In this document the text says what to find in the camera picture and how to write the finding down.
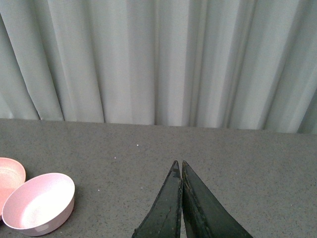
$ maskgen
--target speckled surface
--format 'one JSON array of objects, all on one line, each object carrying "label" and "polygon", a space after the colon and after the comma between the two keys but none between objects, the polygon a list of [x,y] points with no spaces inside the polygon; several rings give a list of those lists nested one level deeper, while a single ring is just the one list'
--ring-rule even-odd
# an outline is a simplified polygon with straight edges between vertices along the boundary
[{"label": "speckled surface", "polygon": [[[0,157],[20,161],[27,179],[74,180],[73,213],[43,237],[130,238],[174,160],[255,238],[317,234],[316,135],[0,119]],[[27,236],[1,221],[0,237]]]}]

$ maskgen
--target bowl rim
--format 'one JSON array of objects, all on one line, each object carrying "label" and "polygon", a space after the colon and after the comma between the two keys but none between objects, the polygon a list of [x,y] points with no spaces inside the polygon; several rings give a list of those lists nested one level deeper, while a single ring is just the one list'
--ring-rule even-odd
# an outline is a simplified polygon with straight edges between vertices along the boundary
[{"label": "bowl rim", "polygon": [[35,179],[39,179],[40,177],[48,176],[48,175],[53,175],[53,174],[62,175],[62,176],[64,176],[65,178],[69,179],[69,181],[71,182],[72,196],[69,197],[67,205],[66,205],[56,216],[54,216],[54,217],[51,218],[50,220],[45,221],[44,223],[41,223],[41,224],[39,224],[39,225],[32,226],[32,227],[27,227],[27,228],[13,227],[13,226],[9,225],[9,224],[5,221],[5,219],[2,217],[3,222],[4,222],[8,227],[10,227],[10,228],[12,228],[12,229],[15,229],[15,230],[18,230],[18,231],[35,229],[35,228],[37,228],[37,227],[43,226],[43,225],[45,225],[45,224],[51,222],[51,221],[54,220],[56,217],[58,217],[63,211],[65,211],[65,209],[69,206],[69,204],[71,203],[71,201],[72,201],[73,198],[74,198],[74,195],[75,195],[75,183],[74,183],[73,179],[72,179],[70,176],[66,175],[66,174],[62,174],[62,173],[47,173],[47,174],[42,174],[42,175],[36,176],[36,177],[34,177],[34,178],[32,178],[32,179],[26,181],[25,183],[23,183],[20,187],[18,187],[18,188],[8,197],[8,199],[7,199],[6,202],[4,203],[4,206],[3,206],[3,208],[2,208],[2,214],[3,214],[4,208],[5,208],[6,204],[7,204],[7,202],[9,201],[9,199],[11,198],[11,196],[12,196],[14,193],[16,193],[19,189],[21,189],[25,184],[29,184],[29,183],[31,183],[32,181],[34,181]]}]

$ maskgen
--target table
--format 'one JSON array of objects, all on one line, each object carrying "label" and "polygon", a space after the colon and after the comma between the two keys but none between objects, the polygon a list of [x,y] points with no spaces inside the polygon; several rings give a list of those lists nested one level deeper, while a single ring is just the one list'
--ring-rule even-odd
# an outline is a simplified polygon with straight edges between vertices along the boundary
[{"label": "table", "polygon": [[[130,238],[174,160],[255,238],[317,234],[317,135],[0,119],[0,157],[21,162],[27,179],[74,180],[74,211],[48,238]],[[27,236],[1,221],[0,237]]]}]

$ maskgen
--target white curtain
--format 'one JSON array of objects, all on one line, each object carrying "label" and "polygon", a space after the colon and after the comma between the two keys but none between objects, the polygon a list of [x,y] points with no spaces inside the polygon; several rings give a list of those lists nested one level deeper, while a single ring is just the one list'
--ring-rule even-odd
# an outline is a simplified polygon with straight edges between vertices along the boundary
[{"label": "white curtain", "polygon": [[0,0],[0,118],[317,133],[317,0]]}]

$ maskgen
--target pink bowl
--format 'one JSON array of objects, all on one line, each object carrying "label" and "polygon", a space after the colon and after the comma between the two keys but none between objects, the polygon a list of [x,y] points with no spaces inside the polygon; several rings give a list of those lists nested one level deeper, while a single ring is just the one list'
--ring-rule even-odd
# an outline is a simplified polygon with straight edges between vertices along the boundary
[{"label": "pink bowl", "polygon": [[14,191],[5,202],[4,223],[28,236],[42,236],[61,226],[74,207],[75,184],[64,174],[37,176]]},{"label": "pink bowl", "polygon": [[0,221],[8,197],[25,182],[25,170],[16,160],[0,158]]}]

